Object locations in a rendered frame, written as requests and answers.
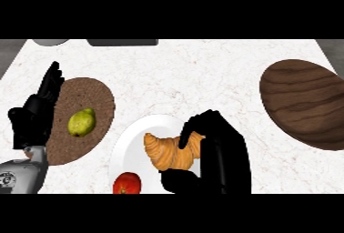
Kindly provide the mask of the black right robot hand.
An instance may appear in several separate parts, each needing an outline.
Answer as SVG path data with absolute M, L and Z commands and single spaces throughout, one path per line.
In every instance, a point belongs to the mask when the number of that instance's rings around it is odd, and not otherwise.
M 244 136 L 216 110 L 207 110 L 185 123 L 179 148 L 201 140 L 201 175 L 176 168 L 161 171 L 161 185 L 174 194 L 251 194 L 251 170 Z

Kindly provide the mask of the green pear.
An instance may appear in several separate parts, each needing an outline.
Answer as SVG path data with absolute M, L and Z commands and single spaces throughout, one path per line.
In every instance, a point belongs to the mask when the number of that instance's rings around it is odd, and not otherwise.
M 74 137 L 84 137 L 96 127 L 96 112 L 93 108 L 78 111 L 68 120 L 68 133 Z

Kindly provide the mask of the grey round object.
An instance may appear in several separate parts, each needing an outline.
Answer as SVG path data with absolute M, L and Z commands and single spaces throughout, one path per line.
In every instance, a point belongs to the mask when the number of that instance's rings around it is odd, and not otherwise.
M 68 39 L 33 39 L 40 46 L 58 46 L 62 45 Z

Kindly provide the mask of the brown round placemat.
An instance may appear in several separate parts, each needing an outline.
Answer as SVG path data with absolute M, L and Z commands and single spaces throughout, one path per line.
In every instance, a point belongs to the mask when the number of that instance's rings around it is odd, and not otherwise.
M 96 112 L 96 127 L 84 137 L 74 137 L 68 133 L 68 120 L 87 107 Z M 52 135 L 46 144 L 52 166 L 73 162 L 98 146 L 112 125 L 114 110 L 112 91 L 99 80 L 77 77 L 65 81 L 55 106 Z

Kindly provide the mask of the red tomato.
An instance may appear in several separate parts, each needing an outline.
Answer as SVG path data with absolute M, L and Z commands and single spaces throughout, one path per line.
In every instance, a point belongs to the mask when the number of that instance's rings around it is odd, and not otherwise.
M 114 194 L 139 194 L 142 192 L 142 179 L 136 173 L 123 173 L 112 183 Z

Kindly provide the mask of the dark grey flat appliance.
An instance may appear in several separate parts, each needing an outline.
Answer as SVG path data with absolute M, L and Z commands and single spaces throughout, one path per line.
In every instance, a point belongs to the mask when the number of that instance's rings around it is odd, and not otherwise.
M 90 46 L 157 46 L 158 39 L 86 39 Z

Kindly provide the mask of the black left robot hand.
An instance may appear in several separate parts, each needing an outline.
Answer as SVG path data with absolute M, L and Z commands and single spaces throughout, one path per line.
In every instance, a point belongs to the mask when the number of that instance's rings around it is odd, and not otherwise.
M 22 107 L 14 107 L 8 111 L 14 130 L 15 149 L 45 146 L 49 141 L 55 104 L 64 82 L 65 78 L 62 77 L 59 63 L 53 61 L 37 93 L 28 97 Z

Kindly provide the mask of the golden brown croissant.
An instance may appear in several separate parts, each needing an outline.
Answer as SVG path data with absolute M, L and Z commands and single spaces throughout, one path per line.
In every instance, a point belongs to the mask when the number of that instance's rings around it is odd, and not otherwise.
M 154 167 L 160 171 L 167 169 L 189 170 L 194 160 L 201 158 L 201 141 L 204 136 L 192 132 L 188 138 L 188 145 L 179 148 L 180 137 L 155 137 L 151 133 L 143 136 L 145 153 L 151 158 Z

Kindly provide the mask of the dark wooden bowl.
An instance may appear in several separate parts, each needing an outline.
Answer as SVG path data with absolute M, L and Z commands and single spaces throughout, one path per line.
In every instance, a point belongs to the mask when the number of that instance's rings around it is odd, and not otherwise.
M 324 150 L 344 150 L 344 80 L 300 59 L 275 62 L 260 81 L 263 107 L 282 131 Z

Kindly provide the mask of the white plate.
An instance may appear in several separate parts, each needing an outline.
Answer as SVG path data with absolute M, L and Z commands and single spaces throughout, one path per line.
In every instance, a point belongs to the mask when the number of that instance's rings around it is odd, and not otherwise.
M 161 174 L 145 153 L 143 136 L 151 133 L 158 138 L 177 137 L 185 122 L 174 116 L 151 115 L 142 117 L 118 137 L 109 165 L 109 184 L 123 173 L 132 172 L 142 180 L 142 194 L 169 194 L 161 185 Z

